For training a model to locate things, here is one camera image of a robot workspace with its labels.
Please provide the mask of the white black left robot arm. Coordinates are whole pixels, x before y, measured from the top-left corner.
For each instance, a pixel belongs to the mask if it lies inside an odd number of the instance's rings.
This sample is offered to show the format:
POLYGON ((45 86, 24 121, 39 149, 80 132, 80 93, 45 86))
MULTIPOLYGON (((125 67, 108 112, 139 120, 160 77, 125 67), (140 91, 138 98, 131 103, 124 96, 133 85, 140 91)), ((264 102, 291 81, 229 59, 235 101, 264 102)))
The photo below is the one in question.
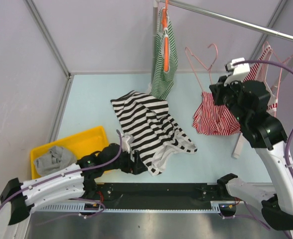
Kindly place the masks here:
POLYGON ((18 178, 9 180, 0 195, 1 206, 11 206, 8 225, 20 223, 37 209, 52 203, 94 198, 98 190, 95 179, 106 171, 118 169, 137 175, 147 167, 138 150, 124 151, 112 143, 47 176, 25 182, 18 178))

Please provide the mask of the pink wire hanger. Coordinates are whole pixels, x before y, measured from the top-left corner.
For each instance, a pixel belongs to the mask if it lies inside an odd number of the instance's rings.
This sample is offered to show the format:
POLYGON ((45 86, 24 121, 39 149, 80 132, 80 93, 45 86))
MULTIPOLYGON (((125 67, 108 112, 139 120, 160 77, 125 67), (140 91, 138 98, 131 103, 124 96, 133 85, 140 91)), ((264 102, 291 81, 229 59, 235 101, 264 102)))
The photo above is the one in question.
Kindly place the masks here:
POLYGON ((196 78, 196 80, 197 80, 197 82, 198 82, 198 84, 199 84, 199 86, 200 86, 200 88, 201 88, 201 90, 203 92, 205 91, 204 87, 203 87, 203 84, 201 83, 201 81, 200 81, 200 79, 199 79, 199 77, 198 77, 198 75, 197 75, 197 73, 196 73, 196 71, 194 69, 194 66, 192 64, 190 56, 193 57, 207 71, 210 83, 212 84, 213 81, 212 81, 211 71, 212 71, 212 67, 214 66, 216 60, 218 59, 218 47, 217 47, 217 45, 215 43, 211 43, 210 45, 208 45, 207 48, 208 49, 214 48, 214 50, 215 50, 214 60, 209 65, 209 67, 207 67, 195 54, 193 54, 193 52, 190 50, 189 47, 186 46, 185 49, 184 49, 184 53, 185 53, 185 55, 187 57, 188 63, 190 65, 190 67, 191 67, 191 70, 192 70, 193 74, 195 75, 195 78, 196 78))

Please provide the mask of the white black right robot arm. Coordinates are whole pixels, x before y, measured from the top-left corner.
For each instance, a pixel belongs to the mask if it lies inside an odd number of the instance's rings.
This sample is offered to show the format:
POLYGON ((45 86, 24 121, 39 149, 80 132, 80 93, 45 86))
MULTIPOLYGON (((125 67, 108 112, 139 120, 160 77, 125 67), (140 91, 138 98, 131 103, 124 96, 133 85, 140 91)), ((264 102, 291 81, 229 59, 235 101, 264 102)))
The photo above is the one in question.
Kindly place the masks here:
POLYGON ((267 112, 270 93, 259 81, 225 84, 226 76, 209 86, 213 101, 225 106, 240 124, 243 137, 261 158, 275 191, 267 192, 229 174, 229 181, 218 185, 217 195, 228 200, 237 197, 262 213, 277 231, 293 230, 293 167, 285 159, 288 137, 282 123, 267 112))

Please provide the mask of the black white striped tank top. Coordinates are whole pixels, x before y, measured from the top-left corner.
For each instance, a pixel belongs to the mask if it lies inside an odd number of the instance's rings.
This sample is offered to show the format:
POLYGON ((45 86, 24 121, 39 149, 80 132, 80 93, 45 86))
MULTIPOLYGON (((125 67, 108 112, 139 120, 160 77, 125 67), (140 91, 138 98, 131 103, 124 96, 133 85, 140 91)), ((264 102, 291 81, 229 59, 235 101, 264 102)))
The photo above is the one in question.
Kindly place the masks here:
POLYGON ((152 176, 165 171, 173 154, 197 152, 194 142, 169 114, 166 100, 131 91, 111 104, 123 133, 134 138, 131 148, 140 153, 152 176))

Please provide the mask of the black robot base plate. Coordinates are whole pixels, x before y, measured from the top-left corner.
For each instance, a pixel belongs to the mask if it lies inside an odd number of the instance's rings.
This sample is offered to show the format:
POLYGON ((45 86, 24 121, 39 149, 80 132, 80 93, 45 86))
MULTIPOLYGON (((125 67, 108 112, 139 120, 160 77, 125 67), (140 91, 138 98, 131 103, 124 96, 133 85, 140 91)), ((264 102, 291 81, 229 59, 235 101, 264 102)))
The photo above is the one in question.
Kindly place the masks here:
POLYGON ((207 183, 100 183, 84 193, 81 199, 104 202, 187 203, 234 201, 237 198, 223 192, 220 186, 207 183))

